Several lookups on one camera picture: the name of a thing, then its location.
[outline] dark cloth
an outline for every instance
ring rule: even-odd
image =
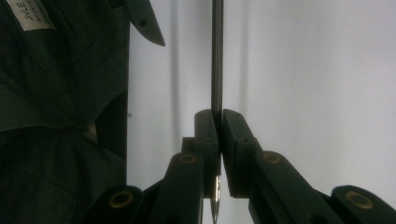
[[[49,27],[21,24],[38,9],[11,6],[30,3]],[[129,24],[107,0],[0,0],[0,223],[81,223],[125,184],[124,159],[78,130],[127,90]]]
[[[128,92],[111,101],[96,119],[96,134],[100,146],[126,158]]]
[[[124,161],[75,128],[18,130],[0,150],[0,223],[81,223]]]
[[[0,131],[84,126],[127,90],[125,9],[107,0],[41,2],[56,30],[23,31],[1,0]]]

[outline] metal needle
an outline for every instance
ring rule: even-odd
[[[220,140],[222,120],[222,53],[223,53],[223,12],[224,1],[213,0],[212,7],[212,113],[216,131]],[[218,170],[213,196],[210,199],[213,223],[217,223],[219,214],[221,156],[219,155]]]

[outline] clamp jaw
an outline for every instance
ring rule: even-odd
[[[123,186],[104,193],[89,223],[202,223],[203,198],[213,198],[221,148],[230,194],[249,198],[254,223],[396,223],[396,211],[373,193],[337,187],[313,189],[290,162],[263,151],[244,117],[223,111],[218,138],[211,110],[195,115],[195,136],[183,138],[163,180],[141,191]]]

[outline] screw hole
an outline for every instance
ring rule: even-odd
[[[113,194],[108,200],[108,204],[113,208],[122,208],[128,205],[134,198],[134,195],[128,191],[123,190]]]
[[[353,190],[348,191],[345,197],[359,208],[372,209],[374,207],[373,201],[371,201],[368,197]]]
[[[268,162],[268,163],[272,163],[272,164],[277,164],[280,162],[280,158],[273,153],[266,153],[262,156],[262,158]]]
[[[195,163],[197,158],[194,155],[186,154],[180,157],[180,161],[185,164]]]

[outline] white backdrop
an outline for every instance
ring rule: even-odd
[[[151,4],[166,47],[131,35],[128,184],[141,189],[210,107],[211,1]],[[396,1],[225,0],[224,107],[313,188],[355,185],[396,207],[394,99]],[[252,223],[223,173],[219,223]]]

